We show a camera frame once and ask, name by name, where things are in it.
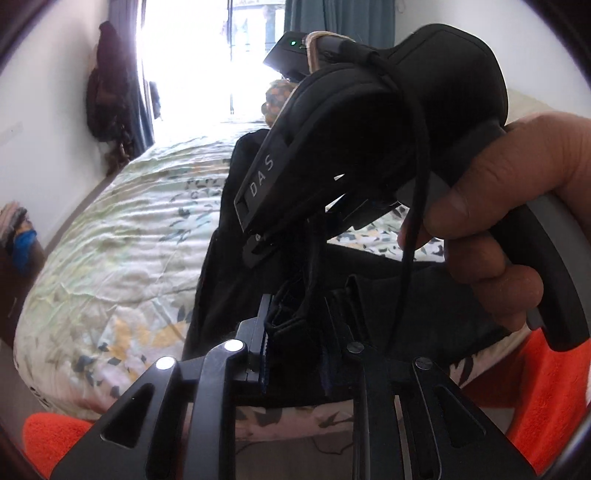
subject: white wall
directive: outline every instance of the white wall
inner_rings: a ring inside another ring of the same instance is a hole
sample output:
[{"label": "white wall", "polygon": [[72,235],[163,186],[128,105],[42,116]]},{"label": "white wall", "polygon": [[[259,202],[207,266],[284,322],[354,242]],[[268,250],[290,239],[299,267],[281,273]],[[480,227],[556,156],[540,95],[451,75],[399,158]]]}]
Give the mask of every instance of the white wall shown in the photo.
[{"label": "white wall", "polygon": [[0,207],[26,207],[42,245],[105,177],[86,126],[91,52],[108,0],[58,0],[0,73]]},{"label": "white wall", "polygon": [[523,0],[396,0],[397,43],[429,23],[481,38],[509,88],[552,108],[591,116],[591,89],[554,33]]}]

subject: screw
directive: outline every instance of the screw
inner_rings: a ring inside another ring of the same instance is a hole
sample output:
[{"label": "screw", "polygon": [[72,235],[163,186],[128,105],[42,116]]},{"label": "screw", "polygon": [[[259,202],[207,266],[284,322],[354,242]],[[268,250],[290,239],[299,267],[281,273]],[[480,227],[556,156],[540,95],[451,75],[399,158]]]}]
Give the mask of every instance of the screw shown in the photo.
[{"label": "screw", "polygon": [[420,356],[419,358],[417,358],[414,361],[414,364],[417,366],[417,368],[420,368],[421,370],[431,370],[431,368],[433,367],[433,362],[431,361],[431,359],[426,358],[424,356]]},{"label": "screw", "polygon": [[175,363],[175,359],[171,356],[163,356],[156,360],[156,368],[158,370],[168,370]]},{"label": "screw", "polygon": [[363,352],[363,344],[359,342],[351,342],[347,344],[347,350],[350,353],[361,353]]},{"label": "screw", "polygon": [[223,347],[228,352],[237,352],[238,350],[242,350],[242,347],[244,347],[244,343],[238,339],[233,338],[231,340],[228,340],[226,343],[224,343]]}]

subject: finger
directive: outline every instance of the finger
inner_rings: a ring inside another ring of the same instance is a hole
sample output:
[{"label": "finger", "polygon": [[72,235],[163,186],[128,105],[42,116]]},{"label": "finger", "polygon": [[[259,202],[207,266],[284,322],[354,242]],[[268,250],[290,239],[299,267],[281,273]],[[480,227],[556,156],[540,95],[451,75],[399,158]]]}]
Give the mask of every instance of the finger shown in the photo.
[{"label": "finger", "polygon": [[472,290],[487,312],[502,317],[537,307],[544,285],[533,268],[509,265],[501,276],[472,284]]},{"label": "finger", "polygon": [[445,239],[484,231],[512,208],[567,184],[584,158],[582,139],[589,129],[591,120],[565,113],[540,115],[519,125],[481,152],[432,205],[426,230]]},{"label": "finger", "polygon": [[525,325],[527,314],[526,312],[519,312],[512,315],[494,316],[493,320],[510,332],[517,332]]},{"label": "finger", "polygon": [[504,127],[505,131],[510,132],[511,130],[515,130],[516,128],[519,128],[519,127],[531,122],[535,118],[538,118],[539,116],[543,116],[546,114],[548,114],[548,112],[537,112],[537,113],[531,113],[529,115],[518,118],[518,119],[512,121],[510,124],[505,125],[505,127]]},{"label": "finger", "polygon": [[505,271],[501,246],[486,233],[458,240],[446,240],[447,270],[458,283],[475,283],[500,277]]},{"label": "finger", "polygon": [[[398,246],[402,249],[404,249],[404,245],[406,245],[406,236],[408,233],[408,218],[409,215],[407,215],[407,217],[404,219],[402,227],[400,227],[400,231],[398,232]],[[418,250],[423,245],[428,243],[429,240],[431,240],[431,238],[433,238],[433,236],[430,235],[429,232],[427,232],[427,230],[425,230],[424,225],[421,225],[421,229],[418,231],[416,249]]]}]

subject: controller grip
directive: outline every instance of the controller grip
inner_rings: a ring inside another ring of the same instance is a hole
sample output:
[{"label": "controller grip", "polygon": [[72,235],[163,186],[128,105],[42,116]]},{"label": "controller grip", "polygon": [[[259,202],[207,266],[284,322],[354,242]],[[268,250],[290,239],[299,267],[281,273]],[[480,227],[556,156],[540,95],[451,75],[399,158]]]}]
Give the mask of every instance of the controller grip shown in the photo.
[{"label": "controller grip", "polygon": [[[505,131],[497,120],[480,124],[434,162],[433,171],[448,185]],[[509,260],[540,274],[544,295],[528,312],[531,328],[542,327],[555,351],[589,339],[591,326],[591,245],[568,208],[553,194],[542,195],[511,210],[490,229]]]}]

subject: blue cloth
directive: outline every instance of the blue cloth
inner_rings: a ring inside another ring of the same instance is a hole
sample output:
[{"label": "blue cloth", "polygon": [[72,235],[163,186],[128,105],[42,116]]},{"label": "blue cloth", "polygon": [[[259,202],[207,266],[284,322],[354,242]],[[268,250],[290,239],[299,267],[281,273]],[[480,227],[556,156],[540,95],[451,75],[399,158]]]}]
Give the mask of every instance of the blue cloth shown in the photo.
[{"label": "blue cloth", "polygon": [[285,0],[285,30],[326,30],[376,48],[394,46],[395,0]]},{"label": "blue cloth", "polygon": [[28,230],[14,238],[14,246],[12,247],[12,264],[17,268],[20,274],[27,273],[31,247],[33,243],[35,243],[35,238],[37,238],[37,232],[35,230]]}]

